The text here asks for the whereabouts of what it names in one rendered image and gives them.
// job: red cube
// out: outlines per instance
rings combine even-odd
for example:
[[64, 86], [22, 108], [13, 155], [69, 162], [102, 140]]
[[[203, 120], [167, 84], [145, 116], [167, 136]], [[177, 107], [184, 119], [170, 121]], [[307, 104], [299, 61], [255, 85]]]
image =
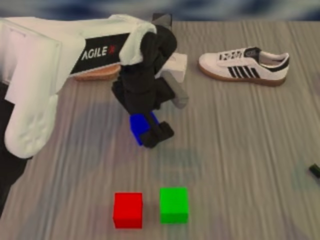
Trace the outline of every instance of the red cube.
[[113, 222], [116, 229], [142, 229], [143, 200], [140, 192], [114, 194]]

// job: blue background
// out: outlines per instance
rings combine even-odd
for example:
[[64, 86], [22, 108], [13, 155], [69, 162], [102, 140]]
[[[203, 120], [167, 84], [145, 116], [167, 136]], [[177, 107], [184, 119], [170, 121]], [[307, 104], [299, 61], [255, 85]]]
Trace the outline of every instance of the blue background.
[[0, 17], [34, 16], [57, 20], [130, 14], [150, 19], [153, 12], [175, 20], [320, 20], [320, 0], [0, 0]]

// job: white box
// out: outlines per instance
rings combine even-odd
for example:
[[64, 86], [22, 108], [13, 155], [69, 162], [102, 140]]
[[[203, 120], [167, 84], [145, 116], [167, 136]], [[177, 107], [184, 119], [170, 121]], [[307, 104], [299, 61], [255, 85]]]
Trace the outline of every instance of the white box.
[[165, 70], [169, 71], [178, 83], [183, 83], [185, 80], [187, 64], [188, 56], [186, 54], [174, 52], [155, 77], [159, 78], [161, 72]]

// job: shoe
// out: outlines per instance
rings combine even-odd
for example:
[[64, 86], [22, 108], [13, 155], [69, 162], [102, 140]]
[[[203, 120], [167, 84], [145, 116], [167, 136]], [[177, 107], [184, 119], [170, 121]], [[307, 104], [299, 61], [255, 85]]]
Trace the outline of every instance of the shoe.
[[258, 47], [205, 53], [200, 70], [209, 77], [227, 82], [249, 82], [270, 87], [283, 84], [289, 69], [289, 54], [272, 54]]

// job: brown object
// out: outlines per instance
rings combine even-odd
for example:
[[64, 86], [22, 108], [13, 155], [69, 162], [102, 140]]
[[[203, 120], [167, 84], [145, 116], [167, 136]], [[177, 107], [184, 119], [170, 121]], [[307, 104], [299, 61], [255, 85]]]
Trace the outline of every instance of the brown object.
[[109, 81], [116, 79], [121, 69], [120, 64], [102, 67], [74, 76], [76, 81]]
[[204, 69], [200, 63], [198, 63], [198, 67], [200, 68], [201, 72], [203, 72], [205, 75], [219, 81], [224, 82], [246, 82], [246, 83], [253, 83], [253, 84], [259, 84], [263, 86], [268, 87], [277, 87], [282, 85], [286, 78], [280, 79], [280, 80], [267, 80], [267, 79], [260, 79], [260, 78], [229, 78], [224, 76], [216, 75], [212, 72], [209, 72], [208, 70]]

